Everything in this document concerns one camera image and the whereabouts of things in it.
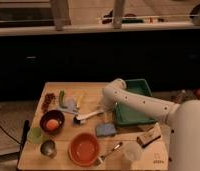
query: black cable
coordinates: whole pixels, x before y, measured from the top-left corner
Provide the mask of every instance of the black cable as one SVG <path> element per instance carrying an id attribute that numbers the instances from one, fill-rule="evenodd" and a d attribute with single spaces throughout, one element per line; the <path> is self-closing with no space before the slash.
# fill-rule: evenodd
<path id="1" fill-rule="evenodd" d="M 9 136 L 11 139 L 13 139 L 16 143 L 21 144 L 17 139 L 15 139 L 14 137 L 12 137 L 5 129 L 3 129 L 3 127 L 0 125 L 0 129 L 7 135 Z"/>

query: spoon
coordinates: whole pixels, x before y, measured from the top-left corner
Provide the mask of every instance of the spoon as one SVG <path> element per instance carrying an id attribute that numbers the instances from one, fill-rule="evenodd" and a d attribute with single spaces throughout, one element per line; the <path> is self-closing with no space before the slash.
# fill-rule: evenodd
<path id="1" fill-rule="evenodd" d="M 114 148 L 112 148 L 108 153 L 101 155 L 100 157 L 97 158 L 95 161 L 95 165 L 100 165 L 104 162 L 105 158 L 112 154 L 114 151 L 116 151 L 119 147 L 123 145 L 123 142 L 119 142 Z"/>

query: orange bowl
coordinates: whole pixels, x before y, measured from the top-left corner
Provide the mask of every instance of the orange bowl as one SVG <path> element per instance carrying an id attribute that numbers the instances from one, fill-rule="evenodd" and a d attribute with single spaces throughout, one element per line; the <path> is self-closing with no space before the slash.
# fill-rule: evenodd
<path id="1" fill-rule="evenodd" d="M 99 149 L 99 143 L 93 134 L 81 133 L 71 141 L 68 152 L 75 164 L 88 167 L 96 161 Z"/>

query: green plastic bin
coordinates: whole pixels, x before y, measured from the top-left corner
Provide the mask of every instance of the green plastic bin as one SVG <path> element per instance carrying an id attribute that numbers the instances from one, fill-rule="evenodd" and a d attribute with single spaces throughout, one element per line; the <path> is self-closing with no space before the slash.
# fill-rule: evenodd
<path id="1" fill-rule="evenodd" d="M 125 80 L 125 82 L 127 84 L 127 91 L 145 96 L 152 96 L 145 79 Z M 114 116 L 117 126 L 152 124 L 156 122 L 155 119 L 124 104 L 117 104 Z"/>

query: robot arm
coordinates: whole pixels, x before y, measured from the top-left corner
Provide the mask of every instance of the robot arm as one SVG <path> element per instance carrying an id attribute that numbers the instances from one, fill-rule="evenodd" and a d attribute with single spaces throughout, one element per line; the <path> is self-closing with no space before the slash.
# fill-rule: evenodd
<path id="1" fill-rule="evenodd" d="M 125 88 L 126 84 L 122 79 L 116 79 L 106 85 L 103 88 L 103 107 L 111 110 L 115 106 L 115 102 L 122 103 L 146 113 L 161 123 L 166 123 L 171 126 L 172 116 L 179 107 L 179 104 L 130 93 L 124 90 Z"/>
<path id="2" fill-rule="evenodd" d="M 126 84 L 116 79 L 103 88 L 101 105 L 113 110 L 116 102 L 123 103 L 171 128 L 169 171 L 200 171 L 200 100 L 181 105 L 125 91 Z"/>

